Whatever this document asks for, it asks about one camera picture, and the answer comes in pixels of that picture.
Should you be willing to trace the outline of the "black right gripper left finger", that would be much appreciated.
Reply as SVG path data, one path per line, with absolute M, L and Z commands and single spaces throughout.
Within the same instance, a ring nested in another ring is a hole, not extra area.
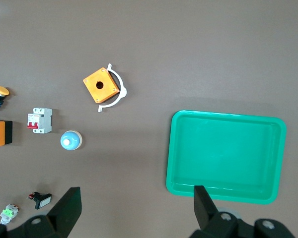
M 9 231 L 0 224 L 0 238 L 67 238 L 80 215 L 80 187 L 71 187 L 47 215 L 34 216 Z

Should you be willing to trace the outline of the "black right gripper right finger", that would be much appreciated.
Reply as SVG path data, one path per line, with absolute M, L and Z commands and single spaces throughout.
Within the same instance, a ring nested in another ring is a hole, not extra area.
M 194 187 L 194 212 L 199 229 L 192 238 L 293 238 L 294 235 L 281 222 L 258 219 L 254 225 L 228 211 L 219 211 L 205 187 Z

